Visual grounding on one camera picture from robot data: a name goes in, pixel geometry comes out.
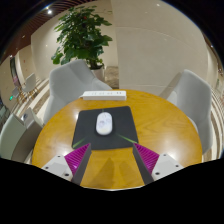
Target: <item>plant pot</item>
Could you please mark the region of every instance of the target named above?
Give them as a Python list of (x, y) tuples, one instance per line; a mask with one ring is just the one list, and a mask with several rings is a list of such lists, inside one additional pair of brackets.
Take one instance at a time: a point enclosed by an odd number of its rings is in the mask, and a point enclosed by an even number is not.
[(98, 78), (100, 81), (105, 82), (104, 69), (101, 67), (100, 69), (91, 70), (92, 73)]

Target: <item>mouse pad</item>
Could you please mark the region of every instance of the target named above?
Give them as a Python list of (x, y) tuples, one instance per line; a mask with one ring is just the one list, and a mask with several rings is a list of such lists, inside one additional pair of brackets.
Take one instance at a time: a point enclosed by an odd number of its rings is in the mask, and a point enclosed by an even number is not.
[[(102, 112), (112, 116), (113, 130), (108, 135), (100, 135), (96, 131), (97, 117)], [(132, 141), (138, 143), (138, 136), (129, 106), (79, 112), (72, 141), (74, 149), (88, 143), (93, 150), (127, 148), (133, 146)]]

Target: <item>round table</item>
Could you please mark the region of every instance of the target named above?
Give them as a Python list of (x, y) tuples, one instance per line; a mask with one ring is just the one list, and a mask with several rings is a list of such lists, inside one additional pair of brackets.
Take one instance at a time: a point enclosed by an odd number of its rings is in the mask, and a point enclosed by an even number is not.
[[(33, 151), (32, 165), (43, 167), (55, 155), (67, 155), (78, 114), (82, 110), (129, 106), (139, 144), (158, 154), (167, 153), (183, 167), (201, 163), (200, 138), (187, 116), (167, 100), (136, 90), (126, 90), (126, 101), (77, 99), (58, 111), (44, 126)], [(132, 147), (92, 150), (82, 182), (94, 189), (144, 186)]]

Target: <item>gray chair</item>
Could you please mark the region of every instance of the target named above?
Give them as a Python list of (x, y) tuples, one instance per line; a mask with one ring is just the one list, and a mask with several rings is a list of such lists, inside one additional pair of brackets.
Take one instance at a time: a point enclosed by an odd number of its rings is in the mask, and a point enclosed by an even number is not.
[(27, 110), (24, 121), (11, 114), (0, 135), (0, 157), (24, 163), (34, 148), (42, 130), (41, 123), (31, 111)]
[(20, 92), (19, 88), (16, 86), (15, 89), (12, 91), (13, 97), (17, 100), (17, 103), (20, 104), (19, 98), (20, 98)]
[(194, 125), (203, 154), (212, 147), (210, 86), (192, 71), (185, 69), (167, 100), (182, 110)]
[(97, 79), (86, 63), (74, 60), (50, 72), (50, 98), (44, 114), (44, 124), (68, 103), (78, 99), (85, 91), (111, 90)]
[(36, 87), (36, 76), (32, 73), (26, 78), (26, 86), (22, 89), (22, 91), (27, 94), (27, 99), (28, 96), (31, 96), (32, 99), (34, 99), (33, 94), (35, 93), (35, 90), (39, 93), (39, 90)]

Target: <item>green plant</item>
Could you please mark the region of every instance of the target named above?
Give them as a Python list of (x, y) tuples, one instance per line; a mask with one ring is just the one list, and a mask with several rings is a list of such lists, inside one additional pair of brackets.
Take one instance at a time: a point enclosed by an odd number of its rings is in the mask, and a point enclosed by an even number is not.
[(53, 64), (61, 62), (63, 65), (70, 62), (72, 58), (77, 58), (85, 59), (90, 65), (90, 69), (98, 69), (103, 66), (99, 55), (104, 53), (103, 46), (109, 46), (108, 41), (112, 41), (112, 38), (102, 35), (98, 27), (102, 24), (105, 26), (112, 24), (99, 15), (93, 14), (95, 8), (96, 6), (72, 7), (68, 10), (69, 14), (59, 18), (59, 25), (54, 30), (61, 31), (57, 38), (60, 47), (51, 57)]

